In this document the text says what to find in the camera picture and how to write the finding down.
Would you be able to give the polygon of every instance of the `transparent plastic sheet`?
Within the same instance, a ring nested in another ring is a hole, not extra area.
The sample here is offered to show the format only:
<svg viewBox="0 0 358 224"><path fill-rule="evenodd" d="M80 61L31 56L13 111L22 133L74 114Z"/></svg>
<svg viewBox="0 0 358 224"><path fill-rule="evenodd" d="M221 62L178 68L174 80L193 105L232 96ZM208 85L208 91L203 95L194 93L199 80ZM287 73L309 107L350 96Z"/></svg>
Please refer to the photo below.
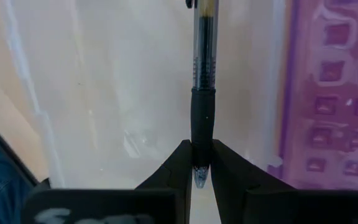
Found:
<svg viewBox="0 0 358 224"><path fill-rule="evenodd" d="M358 190L358 0L295 4L282 177Z"/></svg>
<svg viewBox="0 0 358 224"><path fill-rule="evenodd" d="M175 1L2 0L53 187L133 189L190 138L193 11ZM279 166L285 0L219 5L214 138ZM191 222L219 223L210 178Z"/></svg>

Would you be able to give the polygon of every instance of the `pen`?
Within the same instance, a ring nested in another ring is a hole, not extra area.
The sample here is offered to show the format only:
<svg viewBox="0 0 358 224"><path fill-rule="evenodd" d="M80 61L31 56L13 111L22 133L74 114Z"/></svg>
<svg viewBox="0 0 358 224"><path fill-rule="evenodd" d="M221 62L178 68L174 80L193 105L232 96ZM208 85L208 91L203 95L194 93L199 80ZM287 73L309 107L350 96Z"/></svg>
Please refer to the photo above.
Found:
<svg viewBox="0 0 358 224"><path fill-rule="evenodd" d="M215 64L219 0L186 0L195 9L193 88L191 90L191 146L197 188L208 176L215 119Z"/></svg>

